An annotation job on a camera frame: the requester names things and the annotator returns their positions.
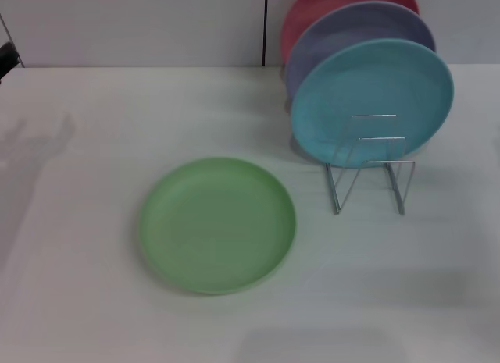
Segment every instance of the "stack of plates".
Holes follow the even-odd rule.
[[[408,153],[438,131],[452,106],[452,76],[417,13],[415,0],[293,5],[281,51],[293,133],[311,156],[358,167],[388,159],[388,144],[380,141],[356,146],[349,156],[360,137],[404,137]],[[352,122],[376,115],[397,119]]]

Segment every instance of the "plastic plate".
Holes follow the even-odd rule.
[[[326,58],[362,41],[396,38],[435,51],[429,28],[419,15],[393,2],[358,2],[316,21],[298,39],[288,59],[286,85],[291,99],[302,81]]]
[[[291,125],[300,146],[314,158],[358,167],[416,150],[441,127],[452,101],[452,75],[435,52],[412,41],[366,41],[331,56],[309,74],[295,95]],[[373,115],[380,116],[353,117]],[[359,140],[369,137],[406,139]]]
[[[189,163],[163,178],[141,211],[147,263],[185,290],[224,294],[265,279],[295,235],[295,210],[266,170],[232,158]]]
[[[305,29],[332,10],[368,0],[297,0],[288,12],[281,31],[281,57],[288,61],[291,49]],[[415,0],[384,0],[403,5],[418,13]]]

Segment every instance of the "white tabletop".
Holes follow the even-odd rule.
[[[291,149],[277,69],[14,70],[0,86],[0,361],[498,362],[500,66],[452,72],[406,216],[380,169],[334,216],[322,166]],[[276,175],[298,231],[271,279],[201,297],[150,275],[134,221],[162,175],[214,155]]]

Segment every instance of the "pink plate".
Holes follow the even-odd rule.
[[[364,1],[369,0],[297,0],[288,12],[281,31],[281,56],[283,61],[288,61],[291,49],[302,33],[321,17],[344,5]],[[419,12],[415,0],[377,1],[395,2],[411,9],[413,12]]]

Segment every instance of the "blue plate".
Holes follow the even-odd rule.
[[[317,20],[291,50],[286,69],[288,96],[293,99],[309,73],[342,49],[381,38],[415,41],[435,51],[432,33],[419,15],[393,2],[358,2]]]
[[[366,41],[309,74],[293,101],[291,125],[312,157],[358,167],[416,150],[438,131],[452,101],[452,75],[435,52],[412,41]],[[397,117],[353,117],[363,115]],[[406,140],[359,140],[365,137]]]

